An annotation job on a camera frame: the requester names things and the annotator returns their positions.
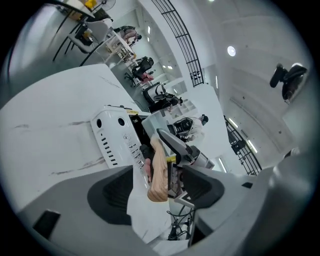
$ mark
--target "human hand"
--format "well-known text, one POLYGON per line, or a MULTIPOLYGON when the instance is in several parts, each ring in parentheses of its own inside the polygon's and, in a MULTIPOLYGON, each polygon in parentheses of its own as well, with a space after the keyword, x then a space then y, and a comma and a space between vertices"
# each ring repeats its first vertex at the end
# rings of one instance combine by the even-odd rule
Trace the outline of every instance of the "human hand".
POLYGON ((151 182, 152 181, 152 178, 151 178, 151 160, 149 158, 147 158, 145 160, 144 170, 145 170, 146 174, 148 174, 148 181, 151 182))

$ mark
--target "staircase railing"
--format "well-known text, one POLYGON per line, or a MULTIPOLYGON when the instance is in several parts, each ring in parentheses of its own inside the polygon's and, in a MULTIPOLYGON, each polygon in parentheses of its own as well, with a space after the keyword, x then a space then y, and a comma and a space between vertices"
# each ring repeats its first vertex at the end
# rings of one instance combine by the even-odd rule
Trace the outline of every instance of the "staircase railing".
POLYGON ((188 66, 193 87, 204 83, 198 54, 188 29, 170 0, 152 0, 170 26, 188 66))
POLYGON ((234 153, 238 156, 241 165, 244 167, 248 175, 258 175, 262 170, 254 152, 248 146, 247 140, 244 139, 240 133, 232 126, 232 124, 225 118, 226 129, 228 132, 229 142, 234 153), (245 147, 238 147, 237 142, 246 142, 245 147))

